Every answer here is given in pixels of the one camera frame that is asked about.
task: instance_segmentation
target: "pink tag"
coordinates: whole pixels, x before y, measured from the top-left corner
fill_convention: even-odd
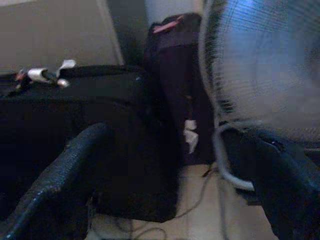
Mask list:
[[[163,26],[155,26],[153,28],[153,33],[154,34],[157,34],[157,33],[160,33],[164,30],[168,30],[168,29],[172,29],[172,28],[175,28],[177,26],[177,24],[179,24],[180,20],[183,19],[184,16],[181,15],[179,16],[175,21],[171,21],[169,23],[167,23],[166,25],[163,25]]]

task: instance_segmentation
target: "black fabric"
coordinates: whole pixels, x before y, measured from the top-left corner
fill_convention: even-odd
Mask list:
[[[10,208],[70,139],[92,124],[106,123],[116,146],[94,175],[103,182],[96,192],[108,199],[96,201],[97,208],[154,222],[173,218],[181,156],[157,83],[129,66],[66,69],[61,77],[69,87],[33,83],[20,95],[0,99],[0,192],[9,192],[4,198]]]
[[[310,158],[317,166],[320,166],[320,152],[310,151],[306,152],[305,155]]]
[[[232,173],[252,181],[255,189],[254,193],[237,192],[253,205],[257,196],[279,240],[319,239],[317,161],[309,159],[299,145],[264,131],[240,133],[231,129],[222,137]]]
[[[185,165],[211,164],[213,108],[205,93],[198,63],[198,33],[201,17],[195,13],[182,14],[180,23],[171,30],[153,33],[178,17],[154,23],[148,34],[144,54],[145,68],[159,82],[168,101],[170,112],[178,130],[180,151]],[[199,142],[195,152],[189,154],[185,141],[185,120],[196,120]]]
[[[86,203],[99,184],[92,175],[113,149],[114,133],[103,123],[80,133],[0,222],[0,239],[83,239],[88,226]]]
[[[319,239],[319,167],[299,145],[259,136],[252,180],[273,232],[279,240]]]

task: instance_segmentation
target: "luggage tag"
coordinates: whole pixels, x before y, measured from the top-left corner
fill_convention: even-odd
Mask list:
[[[169,22],[169,23],[167,23],[165,25],[162,25],[162,26],[155,26],[153,28],[153,33],[157,34],[157,33],[163,32],[165,30],[173,29],[180,23],[180,20],[183,19],[183,18],[184,18],[184,16],[181,15],[175,21],[171,21],[171,22]]]
[[[192,154],[195,151],[199,141],[199,135],[196,132],[194,132],[194,130],[196,129],[196,120],[185,120],[183,135],[185,136],[185,142],[189,144],[189,154]]]
[[[56,71],[56,73],[49,72],[47,68],[32,68],[27,72],[28,77],[33,82],[46,83],[57,85],[61,88],[66,88],[70,83],[60,77],[61,69],[71,69],[76,65],[76,61],[73,59],[64,60],[62,66]]]

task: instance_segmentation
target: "black suitcase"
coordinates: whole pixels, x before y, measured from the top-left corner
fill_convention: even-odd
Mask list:
[[[145,69],[159,82],[178,130],[185,165],[214,161],[214,110],[205,92],[198,63],[201,16],[186,13],[167,17],[150,27],[144,53]],[[164,26],[170,26],[160,32]],[[195,120],[198,143],[193,152],[186,143],[185,121]]]
[[[0,79],[0,90],[16,85]],[[171,115],[157,83],[129,66],[63,69],[67,88],[33,83],[0,100],[1,189],[9,208],[64,149],[95,123],[115,132],[112,160],[92,176],[103,183],[93,202],[99,213],[163,222],[176,214],[181,159]]]

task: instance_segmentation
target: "wall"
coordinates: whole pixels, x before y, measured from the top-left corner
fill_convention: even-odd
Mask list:
[[[63,59],[80,66],[122,63],[109,13],[97,3],[39,0],[0,7],[0,72],[54,70]]]
[[[35,0],[0,0],[0,7],[34,1]]]
[[[141,65],[148,34],[145,0],[107,0],[126,64]]]
[[[203,0],[145,0],[148,24],[162,22],[171,15],[201,13]]]

